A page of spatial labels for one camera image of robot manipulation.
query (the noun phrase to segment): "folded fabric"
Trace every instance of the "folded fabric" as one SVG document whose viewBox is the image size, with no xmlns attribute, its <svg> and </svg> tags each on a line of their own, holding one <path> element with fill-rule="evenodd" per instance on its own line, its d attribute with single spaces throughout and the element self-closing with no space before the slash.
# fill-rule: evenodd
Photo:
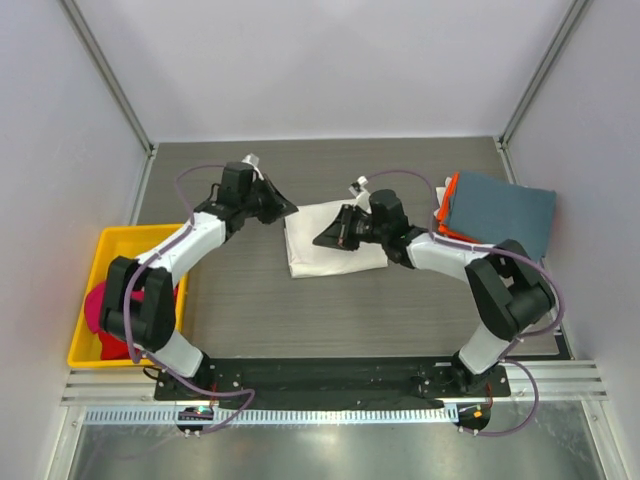
<svg viewBox="0 0 640 480">
<path fill-rule="evenodd" d="M 361 243 L 355 252 L 313 245 L 313 239 L 333 222 L 345 204 L 355 200 L 306 205 L 285 218 L 285 244 L 293 278 L 342 275 L 387 266 L 380 245 Z"/>
<path fill-rule="evenodd" d="M 512 185 L 466 171 L 457 178 L 454 176 L 452 185 L 454 188 L 440 208 L 441 226 L 480 243 L 516 240 L 534 261 L 545 255 L 555 192 Z"/>
</svg>

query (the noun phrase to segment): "white wall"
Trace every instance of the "white wall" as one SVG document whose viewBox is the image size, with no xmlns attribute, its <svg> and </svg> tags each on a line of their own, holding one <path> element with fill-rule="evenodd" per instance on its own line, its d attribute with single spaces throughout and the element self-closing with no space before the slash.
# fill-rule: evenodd
<svg viewBox="0 0 640 480">
<path fill-rule="evenodd" d="M 500 133 L 570 0 L 78 0 L 155 141 Z"/>
<path fill-rule="evenodd" d="M 511 144 L 523 183 L 559 193 L 550 249 L 572 345 L 594 358 L 640 445 L 640 2 L 594 1 Z"/>
<path fill-rule="evenodd" d="M 102 227 L 144 160 L 57 2 L 0 2 L 0 465 L 42 478 Z"/>
</svg>

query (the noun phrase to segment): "gray cloth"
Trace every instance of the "gray cloth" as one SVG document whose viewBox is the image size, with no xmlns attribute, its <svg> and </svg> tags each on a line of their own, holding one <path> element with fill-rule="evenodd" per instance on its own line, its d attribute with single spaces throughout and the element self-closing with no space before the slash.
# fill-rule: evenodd
<svg viewBox="0 0 640 480">
<path fill-rule="evenodd" d="M 532 260 L 549 246 L 556 193 L 511 185 L 481 173 L 460 172 L 444 224 L 481 243 L 518 241 Z"/>
</svg>

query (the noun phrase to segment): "red cloth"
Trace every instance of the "red cloth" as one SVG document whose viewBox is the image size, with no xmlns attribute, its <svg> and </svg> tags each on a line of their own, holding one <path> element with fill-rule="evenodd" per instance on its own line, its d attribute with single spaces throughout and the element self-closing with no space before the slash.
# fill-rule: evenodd
<svg viewBox="0 0 640 480">
<path fill-rule="evenodd" d="M 100 343 L 102 343 L 100 360 L 125 360 L 129 358 L 126 342 L 100 330 L 100 310 L 102 309 L 105 287 L 106 282 L 102 282 L 89 292 L 84 300 L 84 317 L 91 333 L 97 333 Z M 176 287 L 173 290 L 174 303 L 177 297 L 178 288 Z M 144 299 L 144 292 L 133 292 L 131 299 L 141 302 Z"/>
</svg>

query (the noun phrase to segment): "orange cloth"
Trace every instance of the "orange cloth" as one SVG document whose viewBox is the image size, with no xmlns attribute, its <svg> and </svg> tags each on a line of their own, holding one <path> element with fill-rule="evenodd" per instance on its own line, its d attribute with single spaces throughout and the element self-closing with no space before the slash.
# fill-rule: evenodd
<svg viewBox="0 0 640 480">
<path fill-rule="evenodd" d="M 459 172 L 454 173 L 453 177 L 451 177 L 451 181 L 449 182 L 449 186 L 447 187 L 447 190 L 444 192 L 444 197 L 442 199 L 442 205 L 440 205 L 440 210 L 438 211 L 438 214 L 436 215 L 436 219 L 438 220 L 438 223 L 440 224 L 438 226 L 438 231 L 440 233 L 442 233 L 443 235 L 446 235 L 446 236 L 451 237 L 451 238 L 456 238 L 456 239 L 462 240 L 464 242 L 478 243 L 473 238 L 465 237 L 464 235 L 462 235 L 460 233 L 456 233 L 453 230 L 449 230 L 449 227 L 447 227 L 443 223 L 444 220 L 447 218 L 447 214 L 449 213 L 449 197 L 451 197 L 451 195 L 453 195 L 453 193 L 455 192 L 456 186 L 458 184 L 458 178 L 459 177 L 460 177 L 460 173 Z"/>
</svg>

